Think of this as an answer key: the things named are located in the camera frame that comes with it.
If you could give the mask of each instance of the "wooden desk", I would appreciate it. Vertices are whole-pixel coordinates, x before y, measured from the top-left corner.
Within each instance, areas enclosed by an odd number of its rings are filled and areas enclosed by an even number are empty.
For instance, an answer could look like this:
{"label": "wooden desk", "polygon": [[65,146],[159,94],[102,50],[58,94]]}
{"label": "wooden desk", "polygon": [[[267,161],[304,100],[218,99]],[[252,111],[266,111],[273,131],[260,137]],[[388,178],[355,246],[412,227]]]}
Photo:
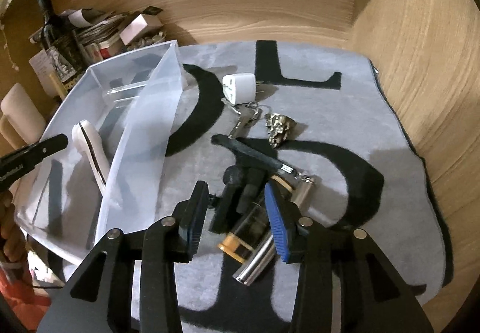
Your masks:
{"label": "wooden desk", "polygon": [[[480,273],[480,11],[474,0],[53,0],[57,11],[95,7],[165,9],[162,20],[180,43],[276,39],[350,49],[368,56],[419,154],[426,159],[450,229],[454,279],[424,306],[439,332]],[[35,0],[6,12],[9,68],[0,50],[0,96],[20,81],[42,112],[51,102],[28,65],[40,25]],[[8,147],[0,146],[2,152]]]}

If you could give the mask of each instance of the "dark glass bottle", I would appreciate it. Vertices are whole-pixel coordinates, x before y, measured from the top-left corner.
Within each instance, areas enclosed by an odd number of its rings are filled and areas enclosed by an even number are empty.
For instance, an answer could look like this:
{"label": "dark glass bottle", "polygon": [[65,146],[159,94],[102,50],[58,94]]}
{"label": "dark glass bottle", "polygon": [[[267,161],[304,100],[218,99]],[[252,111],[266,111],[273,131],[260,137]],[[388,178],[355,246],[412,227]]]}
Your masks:
{"label": "dark glass bottle", "polygon": [[51,0],[37,0],[44,25],[41,42],[66,90],[70,90],[85,73],[86,65],[71,31],[53,10]]}

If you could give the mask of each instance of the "plastic bin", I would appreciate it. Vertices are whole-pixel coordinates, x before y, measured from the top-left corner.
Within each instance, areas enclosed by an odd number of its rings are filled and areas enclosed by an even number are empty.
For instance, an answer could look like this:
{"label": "plastic bin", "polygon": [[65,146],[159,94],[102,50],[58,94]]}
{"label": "plastic bin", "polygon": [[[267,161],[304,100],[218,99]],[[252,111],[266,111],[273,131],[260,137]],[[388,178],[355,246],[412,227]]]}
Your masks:
{"label": "plastic bin", "polygon": [[176,41],[165,42],[91,66],[47,126],[42,139],[59,133],[70,139],[72,127],[89,120],[111,163],[104,197],[71,142],[20,182],[18,224],[67,261],[79,264],[112,227],[131,232],[155,220],[163,157],[182,92],[177,56]]}

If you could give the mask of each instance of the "white box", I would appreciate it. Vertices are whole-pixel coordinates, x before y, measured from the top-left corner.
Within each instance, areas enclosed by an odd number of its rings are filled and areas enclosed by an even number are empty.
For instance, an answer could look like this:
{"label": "white box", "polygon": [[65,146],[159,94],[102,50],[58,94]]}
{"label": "white box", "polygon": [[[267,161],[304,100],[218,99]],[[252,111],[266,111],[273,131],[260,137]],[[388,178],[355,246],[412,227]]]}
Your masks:
{"label": "white box", "polygon": [[132,41],[153,30],[159,30],[162,23],[155,15],[140,14],[120,33],[123,43],[128,46]]}

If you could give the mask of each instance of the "gray cloth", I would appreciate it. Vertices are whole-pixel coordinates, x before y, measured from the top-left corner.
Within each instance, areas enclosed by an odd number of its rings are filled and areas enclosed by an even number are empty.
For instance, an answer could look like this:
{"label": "gray cloth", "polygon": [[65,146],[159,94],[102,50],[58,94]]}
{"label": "gray cloth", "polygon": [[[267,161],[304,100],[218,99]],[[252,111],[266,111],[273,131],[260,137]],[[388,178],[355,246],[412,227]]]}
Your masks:
{"label": "gray cloth", "polygon": [[[422,304],[427,302],[442,287],[446,273],[442,232],[427,194],[422,160],[412,151],[396,115],[379,91],[369,59],[344,50],[307,44],[278,42],[277,49],[285,78],[323,82],[334,72],[340,72],[341,88],[264,85],[265,92],[259,94],[262,111],[285,114],[297,121],[296,141],[318,141],[347,149],[383,175],[385,181],[378,211],[362,227],[409,285],[426,285],[426,290],[417,299]],[[255,72],[255,42],[184,46],[180,51],[182,63],[214,73],[220,81],[226,74]],[[198,101],[198,87],[191,75],[188,83],[177,109],[174,130],[187,119]],[[235,163],[235,159],[231,152],[212,145],[210,139],[214,134],[228,134],[236,119],[236,115],[225,108],[206,134],[166,159],[156,219],[170,215],[177,202],[188,199],[197,180],[205,180],[210,193],[221,194],[223,172]],[[265,121],[257,122],[248,137],[265,139]],[[328,227],[344,216],[349,191],[345,175],[338,166],[325,156],[306,152],[280,148],[278,156],[307,170],[319,181],[309,199],[306,215]],[[200,247],[193,261],[175,266],[178,303],[183,308],[183,331],[252,332],[255,329],[249,328],[248,323],[240,326],[238,323],[229,325],[229,321],[221,324],[204,321],[208,310],[217,307],[221,280],[230,280],[230,287],[242,286],[231,276],[221,276],[224,259],[230,257],[225,257],[217,248],[224,236],[207,231],[212,214],[211,211],[207,214]],[[262,316],[271,309],[279,321],[291,320],[299,267],[277,261],[274,269],[271,295],[268,289],[262,289],[260,294],[256,284],[235,290],[238,291],[236,295],[232,293],[248,304],[266,292],[266,302],[271,302],[253,311],[255,315],[243,315],[243,310],[239,310],[241,319],[261,324]],[[138,278],[136,275],[133,302],[136,318]],[[260,331],[281,331],[275,329],[277,327],[262,326]]]}

